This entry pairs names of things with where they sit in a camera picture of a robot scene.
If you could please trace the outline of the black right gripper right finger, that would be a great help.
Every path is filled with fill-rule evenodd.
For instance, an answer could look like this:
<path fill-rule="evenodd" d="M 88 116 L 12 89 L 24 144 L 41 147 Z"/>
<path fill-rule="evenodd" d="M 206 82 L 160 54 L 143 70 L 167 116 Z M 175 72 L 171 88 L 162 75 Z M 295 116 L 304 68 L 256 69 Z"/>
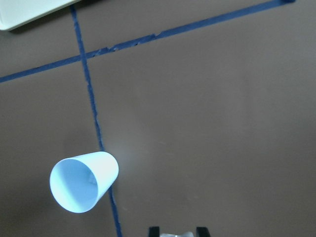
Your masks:
<path fill-rule="evenodd" d="M 207 227 L 196 227 L 196 237 L 210 237 Z"/>

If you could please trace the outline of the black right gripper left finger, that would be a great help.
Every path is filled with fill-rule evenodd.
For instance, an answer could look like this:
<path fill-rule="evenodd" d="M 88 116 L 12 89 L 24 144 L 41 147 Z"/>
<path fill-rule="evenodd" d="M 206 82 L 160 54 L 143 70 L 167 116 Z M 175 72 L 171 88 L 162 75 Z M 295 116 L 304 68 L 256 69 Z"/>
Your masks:
<path fill-rule="evenodd" d="M 159 228 L 159 226 L 149 227 L 148 237 L 160 237 L 160 228 Z"/>

